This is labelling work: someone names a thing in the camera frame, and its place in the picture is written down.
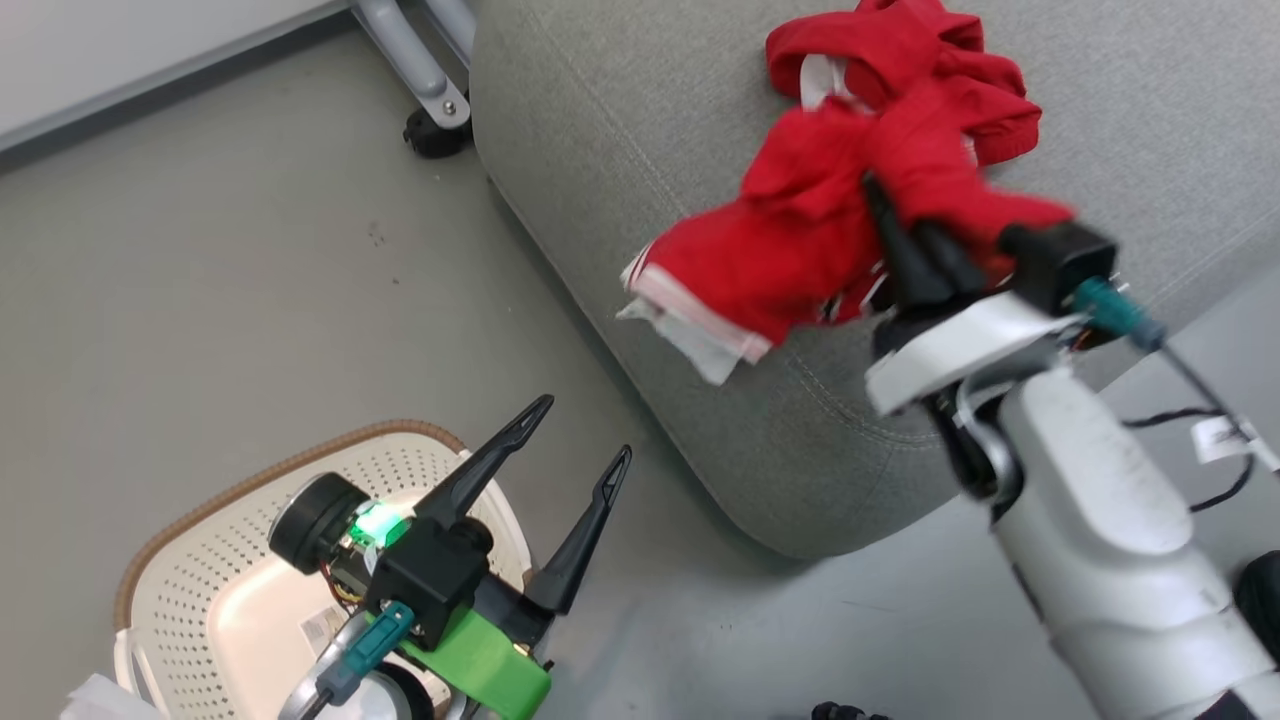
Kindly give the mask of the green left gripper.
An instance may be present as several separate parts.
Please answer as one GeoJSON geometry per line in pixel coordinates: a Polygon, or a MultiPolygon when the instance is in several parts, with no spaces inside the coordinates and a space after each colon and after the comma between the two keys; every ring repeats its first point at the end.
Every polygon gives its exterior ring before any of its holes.
{"type": "MultiPolygon", "coordinates": [[[[466,518],[554,401],[553,395],[541,395],[509,420],[413,506],[416,519],[448,529],[466,518]]],[[[415,624],[442,633],[429,647],[425,632],[411,632],[398,653],[499,719],[531,719],[550,691],[550,671],[536,647],[556,619],[572,609],[632,457],[630,446],[620,448],[591,488],[589,505],[525,591],[484,578],[468,602],[448,607],[436,600],[411,600],[415,624]]]]}

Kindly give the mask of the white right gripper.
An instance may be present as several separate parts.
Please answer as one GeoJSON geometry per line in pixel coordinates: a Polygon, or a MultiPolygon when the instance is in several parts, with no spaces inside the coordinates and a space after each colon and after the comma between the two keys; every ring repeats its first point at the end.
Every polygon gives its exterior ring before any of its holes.
{"type": "MultiPolygon", "coordinates": [[[[864,174],[861,184],[899,313],[987,291],[987,275],[945,227],[920,222],[914,240],[876,176],[864,174]]],[[[1015,293],[989,296],[876,361],[865,373],[867,397],[878,415],[896,414],[1044,337],[1056,338],[1084,324],[1082,314],[1051,316],[1015,293]]]]}

